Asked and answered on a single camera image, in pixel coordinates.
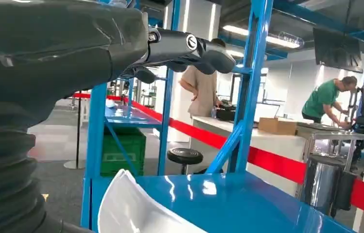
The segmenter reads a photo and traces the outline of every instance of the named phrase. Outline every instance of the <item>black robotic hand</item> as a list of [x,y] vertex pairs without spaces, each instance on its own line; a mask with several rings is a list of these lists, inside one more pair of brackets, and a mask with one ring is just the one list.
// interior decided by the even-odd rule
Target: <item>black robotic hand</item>
[[204,74],[229,73],[235,66],[235,60],[223,47],[190,33],[150,28],[148,46],[148,53],[121,77],[136,77],[144,83],[152,83],[156,77],[146,66],[167,66],[175,72],[183,72],[193,65]]

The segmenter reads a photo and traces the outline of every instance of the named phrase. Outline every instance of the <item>person in beige shirt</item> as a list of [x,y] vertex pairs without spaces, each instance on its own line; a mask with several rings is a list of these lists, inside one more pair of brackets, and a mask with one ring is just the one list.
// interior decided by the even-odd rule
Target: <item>person in beige shirt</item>
[[[213,39],[212,42],[226,47],[224,41],[219,38]],[[192,104],[188,109],[192,116],[210,117],[212,108],[222,103],[216,96],[216,81],[216,71],[207,75],[194,66],[186,69],[179,83],[184,89],[193,93]]]

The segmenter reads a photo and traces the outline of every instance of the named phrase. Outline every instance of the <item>beige shirt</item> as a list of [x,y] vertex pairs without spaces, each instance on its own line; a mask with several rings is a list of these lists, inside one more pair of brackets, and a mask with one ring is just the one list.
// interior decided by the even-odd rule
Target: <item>beige shirt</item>
[[199,93],[188,110],[192,116],[210,117],[212,107],[216,105],[216,79],[216,72],[206,75],[194,66],[189,66],[183,74],[182,80],[196,88]]

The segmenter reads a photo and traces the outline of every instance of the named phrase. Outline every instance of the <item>television screen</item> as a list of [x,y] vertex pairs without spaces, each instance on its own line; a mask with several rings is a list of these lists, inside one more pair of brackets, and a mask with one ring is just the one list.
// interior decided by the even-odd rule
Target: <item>television screen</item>
[[313,29],[318,65],[363,73],[359,40],[322,29]]

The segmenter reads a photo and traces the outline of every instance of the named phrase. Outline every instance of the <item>green t-shirt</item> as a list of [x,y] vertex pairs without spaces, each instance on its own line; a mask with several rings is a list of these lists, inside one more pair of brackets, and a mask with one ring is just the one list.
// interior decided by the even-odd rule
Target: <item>green t-shirt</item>
[[332,80],[316,87],[302,108],[302,112],[311,117],[321,118],[325,111],[323,104],[333,105],[339,95],[339,90]]

